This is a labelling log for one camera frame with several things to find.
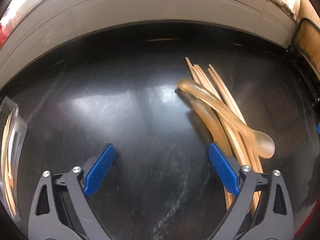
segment plastic spoon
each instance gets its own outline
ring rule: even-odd
[[[221,100],[203,86],[192,80],[180,80],[177,83],[177,86],[201,99],[220,113],[224,119],[234,125],[237,130],[242,133],[246,142],[250,144],[262,158],[271,158],[273,156],[275,152],[275,143],[271,137],[263,132],[253,130],[246,126]]]

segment screw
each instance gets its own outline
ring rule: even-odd
[[[244,166],[242,166],[242,170],[245,172],[249,172],[249,171],[251,171],[251,167],[248,165],[244,165]]]
[[[73,169],[72,169],[72,172],[73,173],[79,173],[81,171],[81,167],[79,167],[79,166],[76,166],[76,167],[74,167]]]
[[[45,171],[44,173],[42,173],[42,176],[44,176],[45,178],[48,177],[50,175],[50,171]]]
[[[276,175],[276,176],[280,176],[280,175],[281,175],[281,172],[278,171],[278,170],[274,170],[274,171],[273,171],[273,174]]]

